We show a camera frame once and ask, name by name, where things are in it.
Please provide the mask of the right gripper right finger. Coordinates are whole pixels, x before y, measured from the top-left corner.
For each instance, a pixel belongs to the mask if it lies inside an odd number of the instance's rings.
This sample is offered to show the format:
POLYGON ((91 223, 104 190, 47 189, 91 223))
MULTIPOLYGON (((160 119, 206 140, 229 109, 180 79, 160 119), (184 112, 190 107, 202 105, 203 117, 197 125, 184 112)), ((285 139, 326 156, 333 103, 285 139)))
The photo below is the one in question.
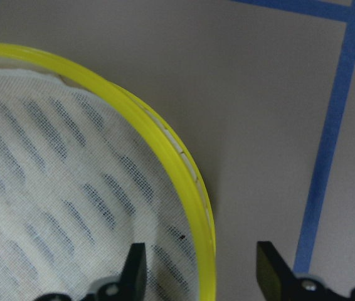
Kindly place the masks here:
POLYGON ((343 296, 315 276, 295 274, 270 241, 257 242, 256 278, 265 300, 355 300, 355 288, 343 296))

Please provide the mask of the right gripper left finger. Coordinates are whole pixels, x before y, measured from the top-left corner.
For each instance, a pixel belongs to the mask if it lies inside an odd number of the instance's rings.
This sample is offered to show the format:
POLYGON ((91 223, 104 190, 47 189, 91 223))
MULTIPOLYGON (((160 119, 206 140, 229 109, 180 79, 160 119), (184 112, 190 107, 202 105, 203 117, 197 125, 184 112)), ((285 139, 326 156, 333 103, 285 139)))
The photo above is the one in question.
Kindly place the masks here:
POLYGON ((147 285, 147 257, 144 243, 130 246, 122 272, 94 281, 84 300, 143 300, 147 285))

